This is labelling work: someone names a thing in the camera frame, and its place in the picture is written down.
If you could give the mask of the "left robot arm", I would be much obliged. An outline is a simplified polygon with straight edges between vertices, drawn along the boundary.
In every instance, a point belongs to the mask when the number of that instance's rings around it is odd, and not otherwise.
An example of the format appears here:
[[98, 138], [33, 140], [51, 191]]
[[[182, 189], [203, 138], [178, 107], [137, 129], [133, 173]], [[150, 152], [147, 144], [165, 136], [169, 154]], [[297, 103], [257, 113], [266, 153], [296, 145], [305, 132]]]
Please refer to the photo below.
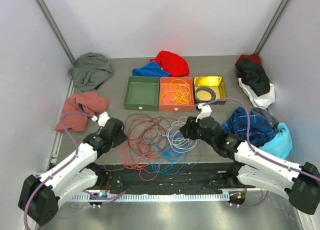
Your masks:
[[103, 113], [98, 118], [99, 131], [87, 135], [63, 161], [47, 172], [29, 175], [23, 182], [18, 207], [23, 211], [23, 224], [28, 219], [44, 226], [70, 198], [88, 188], [102, 189], [107, 172], [95, 161], [110, 149], [127, 140], [124, 123]]

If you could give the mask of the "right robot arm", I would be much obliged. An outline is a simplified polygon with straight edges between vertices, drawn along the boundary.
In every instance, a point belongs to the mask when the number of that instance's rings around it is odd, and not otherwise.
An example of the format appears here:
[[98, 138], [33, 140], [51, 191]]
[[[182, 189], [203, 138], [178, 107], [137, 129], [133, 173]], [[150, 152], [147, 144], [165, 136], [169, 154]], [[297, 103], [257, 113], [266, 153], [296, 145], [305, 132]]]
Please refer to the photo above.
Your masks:
[[230, 187], [242, 184], [261, 188], [287, 199], [305, 214], [316, 213], [320, 203], [320, 172], [314, 164], [301, 165], [271, 155], [223, 131], [211, 116], [200, 120], [188, 117], [179, 130], [184, 138], [202, 140], [221, 157], [234, 161], [236, 170], [225, 176]]

